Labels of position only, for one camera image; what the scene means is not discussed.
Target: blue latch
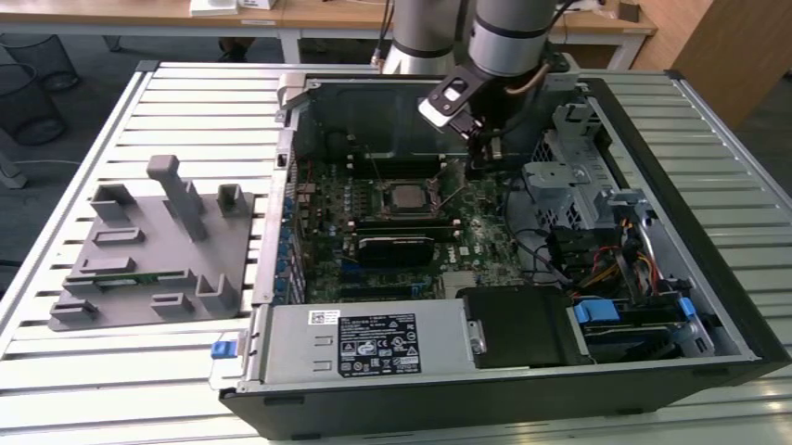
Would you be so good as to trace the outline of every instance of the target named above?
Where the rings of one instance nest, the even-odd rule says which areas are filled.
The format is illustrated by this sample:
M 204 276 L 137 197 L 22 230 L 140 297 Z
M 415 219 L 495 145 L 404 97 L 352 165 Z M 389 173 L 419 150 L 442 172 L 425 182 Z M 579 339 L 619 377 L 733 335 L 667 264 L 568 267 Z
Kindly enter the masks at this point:
M 586 299 L 574 307 L 579 324 L 591 322 L 616 322 L 620 320 L 615 305 L 608 299 Z
M 679 298 L 679 307 L 682 308 L 683 316 L 690 318 L 695 316 L 695 306 L 687 297 Z
M 236 340 L 214 341 L 210 345 L 210 358 L 213 360 L 236 358 Z

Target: table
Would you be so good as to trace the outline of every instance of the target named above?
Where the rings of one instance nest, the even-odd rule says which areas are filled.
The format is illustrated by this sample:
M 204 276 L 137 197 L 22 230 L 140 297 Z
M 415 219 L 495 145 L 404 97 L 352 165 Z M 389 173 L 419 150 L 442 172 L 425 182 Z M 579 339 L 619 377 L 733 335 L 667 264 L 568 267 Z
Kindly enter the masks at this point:
M 279 0 L 272 10 L 240 8 L 235 16 L 194 18 L 188 4 L 189 0 L 3 0 L 0 32 L 276 37 L 285 63 L 299 63 L 300 38 L 376 39 L 379 34 L 381 6 L 360 0 Z M 607 68 L 624 70 L 654 31 L 646 17 L 630 23 L 582 12 L 559 20 L 550 41 L 615 46 Z
M 280 131 L 277 78 L 289 70 L 372 72 L 353 65 L 161 63 L 133 74 L 0 302 L 1 445 L 267 443 L 206 384 L 210 343 L 247 328 L 249 291 L 243 316 L 232 320 L 60 333 L 45 321 L 92 224 L 88 197 L 98 184 L 112 183 L 133 194 L 156 192 L 144 173 L 154 154 L 178 156 L 178 173 L 193 179 L 198 193 L 232 182 L 256 194 L 244 273 L 252 285 Z M 685 82 L 659 73 L 584 70 L 583 75 L 603 78 L 614 90 L 753 302 L 792 346 L 789 197 Z M 614 157 L 630 180 L 623 154 Z M 792 367 L 741 387 L 702 391 L 657 413 L 332 443 L 781 444 L 789 414 Z

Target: gray carpet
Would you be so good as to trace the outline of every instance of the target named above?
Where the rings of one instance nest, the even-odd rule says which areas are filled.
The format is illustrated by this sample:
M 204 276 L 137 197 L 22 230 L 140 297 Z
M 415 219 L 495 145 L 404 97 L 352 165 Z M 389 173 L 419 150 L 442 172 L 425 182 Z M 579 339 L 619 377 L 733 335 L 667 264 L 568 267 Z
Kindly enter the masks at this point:
M 0 147 L 14 160 L 68 159 L 80 161 L 90 148 L 112 106 L 124 90 L 137 61 L 213 61 L 218 57 L 213 38 L 124 37 L 124 50 L 110 53 L 98 36 L 62 36 L 64 46 L 81 76 L 81 84 L 54 94 L 60 112 L 68 122 L 68 133 L 54 142 L 36 147 L 17 146 L 0 133 Z M 367 63 L 371 41 L 328 41 L 328 50 L 305 42 L 307 63 Z M 248 55 L 249 62 L 281 62 L 275 39 L 259 39 Z M 0 51 L 0 63 L 10 62 Z M 792 192 L 792 83 L 779 82 L 765 103 L 755 110 L 738 136 L 765 164 L 770 173 Z M 76 166 L 68 164 L 25 164 L 27 178 L 23 190 L 7 191 L 0 186 L 0 260 L 21 261 L 38 236 Z M 0 266 L 0 292 L 15 270 Z

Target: power supply label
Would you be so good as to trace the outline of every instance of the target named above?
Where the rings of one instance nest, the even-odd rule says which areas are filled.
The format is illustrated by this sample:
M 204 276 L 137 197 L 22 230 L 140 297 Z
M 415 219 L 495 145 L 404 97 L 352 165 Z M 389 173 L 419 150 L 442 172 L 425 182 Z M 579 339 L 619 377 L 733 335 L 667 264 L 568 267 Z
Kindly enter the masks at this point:
M 337 319 L 337 374 L 343 378 L 419 372 L 413 313 Z

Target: mesh wastebasket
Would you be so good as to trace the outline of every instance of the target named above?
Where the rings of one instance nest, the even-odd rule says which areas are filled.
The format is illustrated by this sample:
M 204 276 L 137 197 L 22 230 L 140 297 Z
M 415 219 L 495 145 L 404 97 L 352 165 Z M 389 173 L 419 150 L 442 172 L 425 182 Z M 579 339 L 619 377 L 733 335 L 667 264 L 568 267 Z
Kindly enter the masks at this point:
M 0 34 L 0 46 L 14 61 L 36 69 L 48 91 L 65 90 L 77 84 L 74 66 L 56 35 Z
M 0 65 L 0 128 L 23 146 L 50 141 L 65 122 L 29 65 Z

